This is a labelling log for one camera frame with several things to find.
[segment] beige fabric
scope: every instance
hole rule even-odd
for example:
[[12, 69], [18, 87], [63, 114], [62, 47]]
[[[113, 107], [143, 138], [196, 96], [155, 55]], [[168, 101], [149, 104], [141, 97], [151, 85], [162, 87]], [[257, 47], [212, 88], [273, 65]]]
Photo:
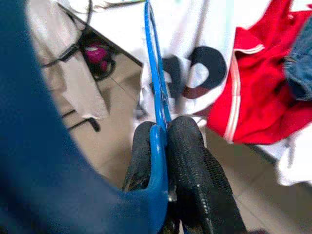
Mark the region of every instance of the beige fabric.
[[[29, 0], [26, 14], [34, 47], [40, 63], [53, 61], [75, 43], [80, 32], [71, 19], [51, 0]], [[81, 54], [66, 63], [43, 69], [45, 80], [53, 91], [59, 91], [83, 118], [104, 118], [105, 102]]]

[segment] tile floor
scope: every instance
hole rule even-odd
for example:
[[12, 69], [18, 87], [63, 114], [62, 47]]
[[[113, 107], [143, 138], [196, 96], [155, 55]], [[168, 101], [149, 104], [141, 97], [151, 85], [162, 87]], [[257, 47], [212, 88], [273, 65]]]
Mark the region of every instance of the tile floor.
[[[94, 168], [121, 187], [131, 157], [131, 119], [139, 91], [140, 67], [124, 55], [116, 59], [116, 71], [98, 83], [110, 116], [99, 121], [99, 133], [84, 124], [71, 134]], [[65, 123], [72, 125], [78, 120], [73, 115]], [[223, 166], [249, 230], [312, 234], [311, 188], [282, 187], [275, 182], [273, 165], [261, 155], [245, 145], [229, 145], [210, 130], [206, 136], [208, 148]]]

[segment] jeans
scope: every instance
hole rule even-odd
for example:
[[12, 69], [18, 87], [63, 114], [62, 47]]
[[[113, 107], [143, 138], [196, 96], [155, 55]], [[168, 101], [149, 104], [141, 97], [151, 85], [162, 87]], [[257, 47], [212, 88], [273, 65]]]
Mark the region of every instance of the jeans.
[[285, 57], [284, 71], [295, 98], [312, 100], [312, 17], [299, 34], [290, 54]]

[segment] red jacket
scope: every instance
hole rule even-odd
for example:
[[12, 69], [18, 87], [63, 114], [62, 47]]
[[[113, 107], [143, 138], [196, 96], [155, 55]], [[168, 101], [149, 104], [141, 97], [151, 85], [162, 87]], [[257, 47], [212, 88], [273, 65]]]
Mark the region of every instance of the red jacket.
[[226, 87], [208, 114], [208, 127], [228, 141], [271, 144], [312, 121], [312, 102], [296, 101], [283, 58], [312, 11], [290, 12], [272, 0], [249, 30], [237, 28]]

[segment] wire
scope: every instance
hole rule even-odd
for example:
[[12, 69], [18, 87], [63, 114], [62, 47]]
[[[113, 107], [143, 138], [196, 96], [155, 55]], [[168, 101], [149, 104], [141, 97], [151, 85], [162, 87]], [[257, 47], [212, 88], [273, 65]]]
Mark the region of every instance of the wire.
[[92, 0], [89, 0], [89, 10], [88, 10], [88, 17], [87, 17], [87, 21], [86, 21], [86, 26], [82, 30], [82, 33], [81, 33], [80, 37], [78, 38], [78, 40], [76, 41], [76, 43], [74, 43], [71, 46], [69, 46], [60, 55], [60, 57], [57, 58], [56, 60], [51, 61], [51, 62], [49, 62], [49, 63], [47, 63], [45, 65], [42, 65], [41, 66], [42, 68], [47, 68], [47, 67], [54, 66], [55, 64], [57, 64], [60, 61], [66, 62], [69, 57], [71, 57], [73, 54], [75, 54], [79, 50], [80, 43], [81, 43], [82, 39], [85, 37], [85, 35], [87, 34], [88, 29], [90, 27], [89, 24], [90, 24], [90, 21], [91, 21], [92, 8], [93, 8]]

